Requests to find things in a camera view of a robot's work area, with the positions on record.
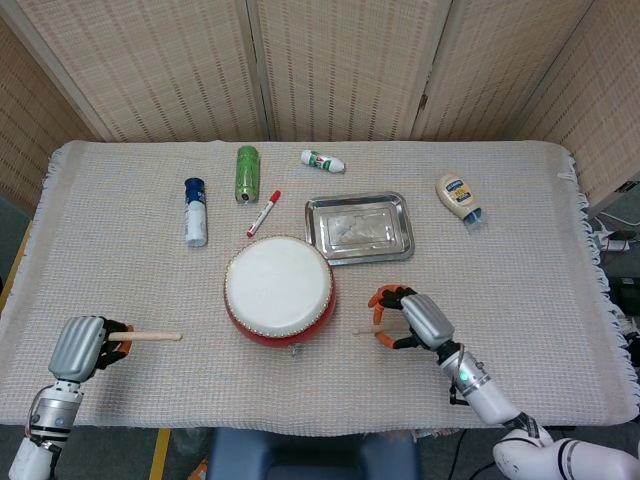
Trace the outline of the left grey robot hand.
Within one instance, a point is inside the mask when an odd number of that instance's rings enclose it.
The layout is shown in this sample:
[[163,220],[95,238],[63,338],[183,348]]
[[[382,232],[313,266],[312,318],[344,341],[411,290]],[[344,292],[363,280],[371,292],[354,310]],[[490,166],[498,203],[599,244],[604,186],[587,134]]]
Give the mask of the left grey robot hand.
[[97,370],[128,355],[131,342],[110,340],[109,336],[132,331],[131,325],[104,316],[72,317],[59,336],[48,369],[56,380],[84,383]]

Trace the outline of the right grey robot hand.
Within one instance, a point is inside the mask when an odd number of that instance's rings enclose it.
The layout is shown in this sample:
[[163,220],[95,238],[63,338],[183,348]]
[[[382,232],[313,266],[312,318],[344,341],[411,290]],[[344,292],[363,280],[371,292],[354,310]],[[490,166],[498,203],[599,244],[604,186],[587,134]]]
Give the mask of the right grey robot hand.
[[375,333],[376,339],[393,350],[421,347],[436,351],[453,340],[455,328],[436,303],[426,294],[421,294],[406,285],[385,285],[369,299],[373,309],[373,325],[380,326],[385,310],[402,313],[409,325],[410,335],[393,339],[387,333]]

